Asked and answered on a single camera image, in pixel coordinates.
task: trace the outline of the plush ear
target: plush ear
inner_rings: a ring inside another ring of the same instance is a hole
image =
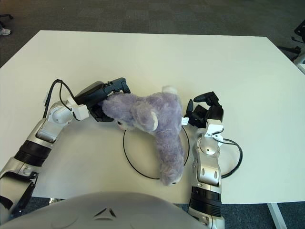
[[[136,102],[131,109],[132,116],[136,121],[136,127],[146,131],[155,131],[158,127],[158,118],[154,108],[144,102]]]

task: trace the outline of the stuffed animal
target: stuffed animal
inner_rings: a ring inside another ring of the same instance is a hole
[[[155,136],[160,160],[160,180],[164,185],[180,181],[184,151],[181,131],[182,106],[177,91],[163,87],[161,93],[147,97],[116,93],[102,103],[105,114],[123,130],[135,127]]]

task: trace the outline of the table leg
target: table leg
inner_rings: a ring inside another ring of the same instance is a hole
[[[277,203],[268,203],[267,206],[271,213],[271,216],[272,216],[276,229],[287,229],[287,226],[283,219],[282,213],[281,213],[280,209],[278,208]]]

